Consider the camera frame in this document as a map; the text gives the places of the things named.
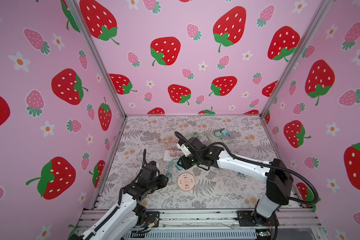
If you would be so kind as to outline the pink USB charger plug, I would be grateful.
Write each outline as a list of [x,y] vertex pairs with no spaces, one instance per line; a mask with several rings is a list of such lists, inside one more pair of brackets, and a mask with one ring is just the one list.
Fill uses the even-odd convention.
[[170,155],[170,157],[176,157],[177,156],[177,151],[176,150],[169,150],[169,155]]

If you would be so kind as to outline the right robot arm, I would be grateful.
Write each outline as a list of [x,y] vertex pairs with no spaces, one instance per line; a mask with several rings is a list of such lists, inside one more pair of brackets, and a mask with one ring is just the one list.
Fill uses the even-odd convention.
[[[179,139],[177,147],[183,152],[183,156],[178,161],[178,165],[183,169],[188,170],[197,166],[205,171],[209,171],[210,168],[231,170],[266,185],[266,192],[256,203],[248,223],[264,226],[270,219],[276,220],[276,211],[281,206],[288,205],[290,201],[310,206],[319,201],[319,194],[314,185],[299,173],[288,169],[282,160],[273,159],[271,162],[254,160],[233,154],[222,142],[206,146],[198,138],[187,140],[179,132],[175,132],[175,136]],[[294,177],[303,181],[311,190],[312,200],[291,197]]]

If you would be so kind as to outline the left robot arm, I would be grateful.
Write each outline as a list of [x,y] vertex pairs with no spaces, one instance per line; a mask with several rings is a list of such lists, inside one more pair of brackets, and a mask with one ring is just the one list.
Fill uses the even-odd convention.
[[147,162],[143,151],[142,167],[119,192],[119,199],[92,227],[70,240],[120,240],[133,227],[145,222],[146,208],[140,204],[148,195],[167,186],[169,178],[160,173],[155,161]]

